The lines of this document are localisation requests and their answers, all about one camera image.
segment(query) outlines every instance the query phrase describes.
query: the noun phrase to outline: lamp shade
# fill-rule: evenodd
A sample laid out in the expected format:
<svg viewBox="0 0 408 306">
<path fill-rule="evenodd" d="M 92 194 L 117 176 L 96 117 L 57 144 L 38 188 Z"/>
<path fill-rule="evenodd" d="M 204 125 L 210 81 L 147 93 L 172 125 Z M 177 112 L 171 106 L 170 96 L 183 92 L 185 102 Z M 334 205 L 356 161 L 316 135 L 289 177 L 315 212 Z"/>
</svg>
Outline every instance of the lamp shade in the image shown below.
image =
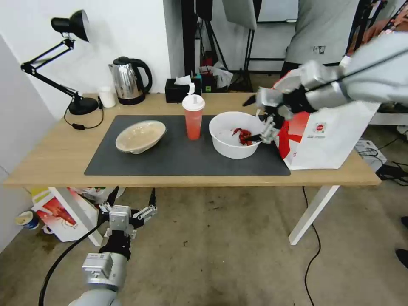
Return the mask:
<svg viewBox="0 0 408 306">
<path fill-rule="evenodd" d="M 84 10 L 76 11 L 69 18 L 54 17 L 51 26 L 59 33 L 72 33 L 78 38 L 89 42 L 85 29 L 88 27 L 88 17 Z"/>
</svg>

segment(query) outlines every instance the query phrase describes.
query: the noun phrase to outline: white table leg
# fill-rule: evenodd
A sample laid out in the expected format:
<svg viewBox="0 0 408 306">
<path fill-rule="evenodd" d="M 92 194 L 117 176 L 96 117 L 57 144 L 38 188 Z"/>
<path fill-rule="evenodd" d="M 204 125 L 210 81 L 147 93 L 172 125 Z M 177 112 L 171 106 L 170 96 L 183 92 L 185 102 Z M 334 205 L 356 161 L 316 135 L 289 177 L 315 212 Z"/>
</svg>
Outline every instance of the white table leg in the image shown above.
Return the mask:
<svg viewBox="0 0 408 306">
<path fill-rule="evenodd" d="M 90 231 L 96 226 L 97 220 L 91 220 L 85 212 L 82 210 L 78 202 L 74 199 L 68 188 L 54 188 L 50 187 L 49 190 L 54 194 L 60 203 L 66 203 L 64 208 L 75 220 L 79 220 L 85 228 Z M 98 231 L 93 232 L 89 235 L 89 239 L 94 245 L 100 247 L 102 244 L 102 236 Z"/>
<path fill-rule="evenodd" d="M 309 204 L 309 207 L 306 209 L 305 213 L 300 218 L 293 231 L 290 233 L 289 241 L 291 245 L 298 243 L 300 238 L 302 238 L 309 226 L 317 218 L 339 187 L 339 185 L 335 185 L 323 186 L 320 188 L 319 192 L 314 196 L 313 200 Z"/>
</svg>

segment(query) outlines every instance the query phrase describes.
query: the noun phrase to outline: kettle handle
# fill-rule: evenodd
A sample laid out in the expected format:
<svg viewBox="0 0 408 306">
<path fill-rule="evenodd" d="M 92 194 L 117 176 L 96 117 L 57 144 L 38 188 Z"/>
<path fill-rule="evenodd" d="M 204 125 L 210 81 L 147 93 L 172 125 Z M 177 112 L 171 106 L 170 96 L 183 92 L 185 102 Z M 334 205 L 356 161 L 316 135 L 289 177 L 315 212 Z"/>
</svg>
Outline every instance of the kettle handle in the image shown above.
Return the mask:
<svg viewBox="0 0 408 306">
<path fill-rule="evenodd" d="M 153 77 L 152 77 L 152 73 L 151 73 L 151 71 L 149 69 L 149 66 L 147 66 L 146 63 L 143 62 L 140 59 L 130 59 L 130 63 L 132 65 L 133 70 L 135 71 L 136 76 L 140 80 L 140 85 L 141 85 L 142 92 L 145 93 L 145 94 L 148 93 L 149 90 L 152 88 L 152 84 L 153 84 Z M 143 68 L 146 75 L 147 75 L 148 83 L 147 83 L 146 87 L 143 85 L 143 81 L 142 81 L 142 78 L 140 77 L 140 73 L 139 73 L 137 67 Z"/>
</svg>

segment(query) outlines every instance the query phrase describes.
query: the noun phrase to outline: plastic bowl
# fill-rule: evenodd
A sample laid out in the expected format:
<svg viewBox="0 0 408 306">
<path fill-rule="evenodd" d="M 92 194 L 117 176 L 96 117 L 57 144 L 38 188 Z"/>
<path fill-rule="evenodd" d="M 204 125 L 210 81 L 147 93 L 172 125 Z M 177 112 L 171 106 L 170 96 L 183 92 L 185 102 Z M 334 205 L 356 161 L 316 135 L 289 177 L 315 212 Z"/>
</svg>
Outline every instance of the plastic bowl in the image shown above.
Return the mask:
<svg viewBox="0 0 408 306">
<path fill-rule="evenodd" d="M 141 121 L 124 129 L 116 138 L 115 145 L 119 151 L 140 154 L 158 143 L 165 133 L 164 123 Z"/>
<path fill-rule="evenodd" d="M 232 135 L 236 128 L 248 130 L 252 135 L 260 134 L 264 123 L 258 117 L 241 112 L 225 112 L 210 121 L 212 144 L 218 153 L 231 159 L 244 159 L 255 153 L 260 142 L 244 146 L 239 142 L 239 132 Z"/>
</svg>

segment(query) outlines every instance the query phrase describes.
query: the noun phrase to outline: desk lamp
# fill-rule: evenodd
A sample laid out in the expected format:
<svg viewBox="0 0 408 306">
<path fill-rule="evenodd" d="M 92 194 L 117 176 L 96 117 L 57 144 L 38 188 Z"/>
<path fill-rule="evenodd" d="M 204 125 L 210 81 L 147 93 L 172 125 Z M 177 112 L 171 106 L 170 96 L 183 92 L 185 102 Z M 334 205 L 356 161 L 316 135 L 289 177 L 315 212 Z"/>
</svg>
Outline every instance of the desk lamp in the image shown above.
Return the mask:
<svg viewBox="0 0 408 306">
<path fill-rule="evenodd" d="M 61 55 L 67 53 L 68 51 L 71 51 L 74 48 L 75 40 L 70 37 L 70 33 L 74 34 L 75 36 L 86 42 L 89 42 L 89 38 L 85 31 L 86 29 L 89 29 L 88 25 L 89 25 L 88 17 L 86 16 L 84 10 L 80 10 L 73 13 L 70 18 L 58 18 L 58 17 L 52 18 L 51 27 L 57 32 L 61 33 L 62 37 L 64 37 L 65 39 L 58 45 L 33 58 L 31 61 L 25 62 L 21 65 L 21 70 L 23 70 L 24 72 L 36 77 L 37 79 L 40 79 L 41 81 L 47 83 L 48 85 L 51 85 L 52 87 L 69 95 L 72 98 L 72 100 L 68 106 L 68 110 L 73 115 L 88 114 L 96 110 L 99 104 L 95 99 L 84 98 L 78 94 L 78 91 L 75 91 L 72 88 L 65 87 L 61 84 L 57 84 L 56 82 L 50 80 L 49 78 L 39 74 L 37 71 L 38 69 L 45 66 L 49 62 L 52 62 L 53 60 L 57 59 Z M 54 51 L 55 49 L 58 49 L 60 46 L 63 45 L 65 45 L 67 49 L 53 57 L 43 59 L 45 55 Z"/>
</svg>

